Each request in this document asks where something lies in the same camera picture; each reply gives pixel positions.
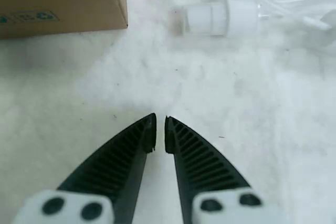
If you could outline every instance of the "cardboard box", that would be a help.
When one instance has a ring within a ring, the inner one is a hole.
[[[0,0],[0,38],[127,28],[126,0]]]

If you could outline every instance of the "white pump cap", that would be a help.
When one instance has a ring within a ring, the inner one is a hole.
[[[185,34],[252,35],[258,30],[259,5],[254,0],[186,6],[183,28]]]

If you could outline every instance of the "white cloth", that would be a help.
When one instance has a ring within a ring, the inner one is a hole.
[[[0,41],[2,223],[151,112],[157,147],[134,223],[182,223],[166,115],[217,147],[287,223],[336,221],[336,58],[296,46],[284,24],[251,39],[182,37],[175,8],[202,1],[217,0],[128,0],[127,30]]]

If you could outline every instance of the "white tablecloth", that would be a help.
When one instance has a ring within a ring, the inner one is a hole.
[[[216,146],[287,223],[336,221],[336,58],[270,24],[248,39],[184,38],[177,6],[128,0],[129,29],[0,41],[0,216],[57,187],[89,154],[155,112],[134,223],[182,223],[166,115]]]

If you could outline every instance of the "mounting hole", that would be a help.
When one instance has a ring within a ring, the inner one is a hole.
[[[102,205],[97,202],[88,203],[86,206],[82,209],[82,218],[84,220],[95,220],[99,218],[102,212]]]
[[[62,210],[64,202],[61,197],[52,198],[44,203],[42,211],[45,215],[54,215]]]
[[[223,209],[223,206],[216,199],[205,199],[202,201],[201,209],[207,212],[217,212]]]
[[[239,203],[243,206],[261,206],[261,200],[254,194],[242,194],[239,199]]]

